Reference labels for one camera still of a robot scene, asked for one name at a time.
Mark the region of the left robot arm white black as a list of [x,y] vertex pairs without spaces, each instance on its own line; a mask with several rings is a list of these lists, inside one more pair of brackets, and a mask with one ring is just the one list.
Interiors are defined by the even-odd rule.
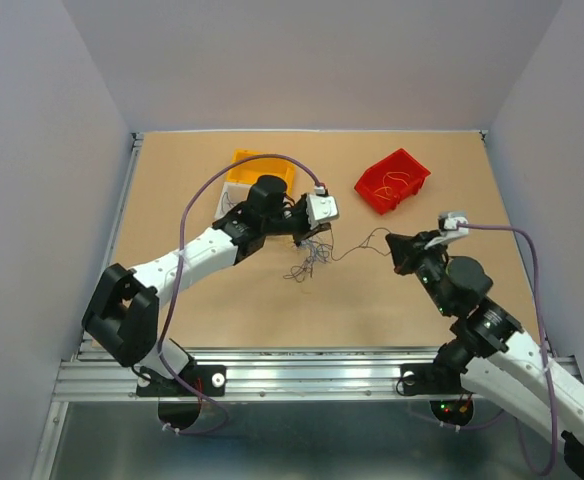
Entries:
[[300,244],[338,218],[337,202],[325,187],[293,204],[286,189],[282,179],[263,175],[244,200],[187,244],[130,269],[119,263],[107,267],[83,315],[83,329],[119,365],[142,366],[159,375],[171,393],[187,392],[194,384],[194,359],[159,331],[159,313],[174,311],[182,291],[246,260],[267,238],[288,235]]

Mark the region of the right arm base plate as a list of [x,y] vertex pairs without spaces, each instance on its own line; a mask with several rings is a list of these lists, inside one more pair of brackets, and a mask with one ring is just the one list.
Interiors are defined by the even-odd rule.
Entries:
[[460,374],[435,363],[403,363],[395,384],[401,396],[452,396],[467,394],[461,386]]

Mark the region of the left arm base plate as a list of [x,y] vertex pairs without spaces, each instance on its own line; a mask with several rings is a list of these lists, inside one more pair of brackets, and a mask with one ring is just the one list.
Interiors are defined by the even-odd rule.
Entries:
[[[137,378],[136,395],[141,398],[160,397],[194,397],[194,394],[183,387],[172,376],[168,378],[141,367]],[[224,365],[193,364],[186,366],[180,373],[180,378],[193,389],[212,398],[225,395],[226,367]]]

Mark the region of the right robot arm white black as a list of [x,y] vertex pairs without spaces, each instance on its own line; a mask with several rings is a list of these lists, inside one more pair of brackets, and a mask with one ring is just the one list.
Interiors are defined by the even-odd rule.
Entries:
[[584,479],[584,384],[549,357],[506,309],[488,296],[492,279],[468,256],[450,256],[450,231],[385,239],[399,275],[415,275],[439,313],[454,318],[452,341],[432,366],[435,384],[459,385],[546,436]]

